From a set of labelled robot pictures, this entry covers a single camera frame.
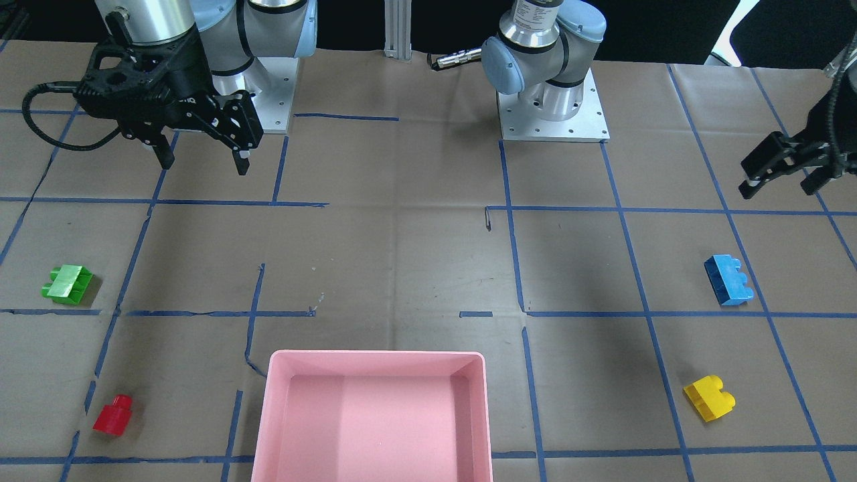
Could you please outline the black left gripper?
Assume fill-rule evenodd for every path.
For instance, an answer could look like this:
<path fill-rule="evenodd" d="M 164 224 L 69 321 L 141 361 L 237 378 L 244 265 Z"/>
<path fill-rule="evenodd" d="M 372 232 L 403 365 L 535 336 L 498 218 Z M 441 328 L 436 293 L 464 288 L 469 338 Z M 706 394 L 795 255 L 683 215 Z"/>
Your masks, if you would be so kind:
<path fill-rule="evenodd" d="M 842 160 L 842 171 L 855 174 L 856 143 L 856 64 L 842 76 L 838 87 L 831 88 L 811 108 L 805 128 L 797 137 L 807 147 L 801 150 L 805 167 L 817 167 L 801 181 L 805 195 L 815 195 L 836 177 L 833 155 Z M 799 141 L 780 131 L 768 134 L 740 166 L 745 180 L 738 186 L 744 200 L 750 200 L 771 180 L 795 171 L 789 159 L 797 152 Z"/>

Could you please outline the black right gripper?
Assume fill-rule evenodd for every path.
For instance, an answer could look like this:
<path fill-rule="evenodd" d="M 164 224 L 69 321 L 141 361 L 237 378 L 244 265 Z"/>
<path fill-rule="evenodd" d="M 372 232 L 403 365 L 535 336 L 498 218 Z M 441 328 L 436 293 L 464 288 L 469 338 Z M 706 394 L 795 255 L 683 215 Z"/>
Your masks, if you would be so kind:
<path fill-rule="evenodd" d="M 125 25 L 111 25 L 109 37 L 92 52 L 74 98 L 95 118 L 116 121 L 132 137 L 148 141 L 160 167 L 175 155 L 163 128 L 209 134 L 232 150 L 239 176 L 248 173 L 252 149 L 263 129 L 250 94 L 220 94 L 212 82 L 195 25 L 153 45 L 135 43 Z"/>

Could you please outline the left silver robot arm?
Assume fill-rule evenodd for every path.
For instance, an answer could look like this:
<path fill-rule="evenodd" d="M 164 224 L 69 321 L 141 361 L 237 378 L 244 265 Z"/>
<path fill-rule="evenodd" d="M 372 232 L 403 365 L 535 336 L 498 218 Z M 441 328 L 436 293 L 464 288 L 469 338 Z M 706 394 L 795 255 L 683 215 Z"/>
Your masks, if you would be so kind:
<path fill-rule="evenodd" d="M 766 183 L 808 168 L 801 188 L 814 195 L 831 180 L 855 174 L 855 14 L 845 13 L 840 2 L 777 1 L 751 23 L 744 65 L 753 60 L 790 65 L 799 47 L 820 47 L 838 37 L 844 49 L 826 67 L 832 86 L 811 108 L 805 128 L 763 139 L 741 161 L 746 178 L 738 191 L 749 200 Z M 529 98 L 533 113 L 565 121 L 574 114 L 570 93 L 584 82 L 607 29 L 603 13 L 584 1 L 518 1 L 481 47 L 428 62 L 441 71 L 480 61 L 499 94 Z M 789 57 L 781 61 L 781 53 Z"/>

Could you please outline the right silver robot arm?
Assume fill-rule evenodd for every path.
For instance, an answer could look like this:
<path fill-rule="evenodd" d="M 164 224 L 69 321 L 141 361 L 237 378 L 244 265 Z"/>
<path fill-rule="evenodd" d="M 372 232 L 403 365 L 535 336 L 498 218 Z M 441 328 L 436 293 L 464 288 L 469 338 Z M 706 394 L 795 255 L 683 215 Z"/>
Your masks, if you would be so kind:
<path fill-rule="evenodd" d="M 285 133 L 299 59 L 317 46 L 315 1 L 98 1 L 109 31 L 73 95 L 94 118 L 150 146 L 169 169 L 163 129 L 202 132 L 238 174 L 265 133 Z"/>

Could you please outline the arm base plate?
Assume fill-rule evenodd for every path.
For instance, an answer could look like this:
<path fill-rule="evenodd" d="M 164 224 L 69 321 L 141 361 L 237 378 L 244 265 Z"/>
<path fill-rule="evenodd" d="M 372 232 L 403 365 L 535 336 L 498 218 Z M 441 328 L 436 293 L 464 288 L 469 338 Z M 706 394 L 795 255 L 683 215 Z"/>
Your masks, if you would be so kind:
<path fill-rule="evenodd" d="M 545 82 L 517 94 L 499 92 L 497 106 L 506 141 L 606 143 L 611 138 L 592 70 L 570 88 Z"/>
<path fill-rule="evenodd" d="M 264 133 L 287 134 L 298 77 L 298 58 L 238 57 L 232 68 L 221 68 L 221 61 L 208 58 L 212 86 L 219 95 L 238 90 L 249 92 Z"/>

